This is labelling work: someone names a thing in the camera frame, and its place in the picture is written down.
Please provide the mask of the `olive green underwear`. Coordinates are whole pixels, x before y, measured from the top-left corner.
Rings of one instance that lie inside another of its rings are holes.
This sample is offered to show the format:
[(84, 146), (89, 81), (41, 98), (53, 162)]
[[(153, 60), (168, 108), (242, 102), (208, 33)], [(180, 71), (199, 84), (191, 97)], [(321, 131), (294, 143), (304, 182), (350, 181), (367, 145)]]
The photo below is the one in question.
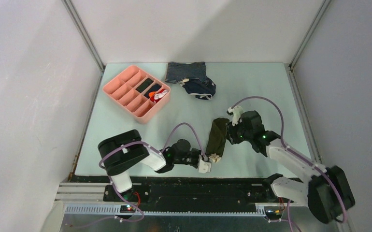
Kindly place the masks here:
[(230, 120), (227, 118), (216, 118), (212, 121), (208, 143), (205, 149), (207, 154), (217, 154), (220, 157), (223, 156), (227, 140), (227, 124), (229, 122)]

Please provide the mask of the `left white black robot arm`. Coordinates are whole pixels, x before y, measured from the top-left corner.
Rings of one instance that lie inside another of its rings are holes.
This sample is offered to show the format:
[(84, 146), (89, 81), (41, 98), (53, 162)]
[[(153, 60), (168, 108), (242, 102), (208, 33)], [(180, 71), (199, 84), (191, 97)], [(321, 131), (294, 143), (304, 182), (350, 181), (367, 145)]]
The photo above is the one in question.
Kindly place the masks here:
[(106, 171), (116, 188), (115, 195), (122, 201), (129, 201), (134, 195), (127, 170), (137, 163), (150, 167), (158, 174), (169, 172), (176, 165), (192, 166), (204, 174), (211, 171), (212, 163), (220, 160), (217, 154), (203, 154), (201, 150), (192, 148), (185, 139), (158, 150), (142, 141), (137, 130), (101, 141), (98, 150), (101, 156), (99, 166)]

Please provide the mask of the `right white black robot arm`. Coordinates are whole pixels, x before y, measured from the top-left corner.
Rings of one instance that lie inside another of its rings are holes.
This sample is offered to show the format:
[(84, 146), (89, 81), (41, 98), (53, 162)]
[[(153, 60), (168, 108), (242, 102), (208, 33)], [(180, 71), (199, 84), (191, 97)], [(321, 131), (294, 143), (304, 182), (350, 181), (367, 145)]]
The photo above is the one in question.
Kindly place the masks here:
[(279, 198), (303, 204), (313, 216), (328, 224), (355, 206), (355, 198), (344, 171), (334, 165), (326, 167), (294, 148), (283, 144), (281, 135), (265, 130), (257, 111), (228, 109), (232, 121), (226, 125), (226, 139), (232, 144), (249, 142), (252, 149), (290, 170), (298, 180), (273, 174), (263, 180), (262, 196), (268, 202)]

